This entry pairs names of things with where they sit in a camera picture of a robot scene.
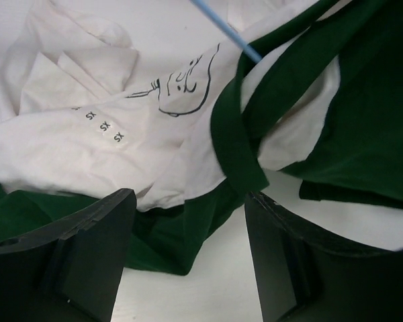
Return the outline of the green and white t-shirt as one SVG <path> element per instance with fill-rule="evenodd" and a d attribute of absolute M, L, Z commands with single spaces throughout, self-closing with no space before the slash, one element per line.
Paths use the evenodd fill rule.
<path fill-rule="evenodd" d="M 244 197 L 300 181 L 403 248 L 403 1 L 287 1 L 161 72 L 110 21 L 37 1 L 0 59 L 0 243 L 120 190 L 126 265 L 185 275 Z"/>

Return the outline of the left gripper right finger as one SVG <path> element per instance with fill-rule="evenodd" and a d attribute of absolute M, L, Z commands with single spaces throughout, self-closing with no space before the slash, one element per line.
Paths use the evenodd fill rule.
<path fill-rule="evenodd" d="M 264 321 L 403 321 L 403 249 L 349 240 L 263 193 L 244 212 Z"/>

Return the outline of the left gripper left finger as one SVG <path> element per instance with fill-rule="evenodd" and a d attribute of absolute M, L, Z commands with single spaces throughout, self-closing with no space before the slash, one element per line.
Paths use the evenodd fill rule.
<path fill-rule="evenodd" d="M 0 321 L 110 321 L 136 210 L 121 189 L 0 243 Z"/>

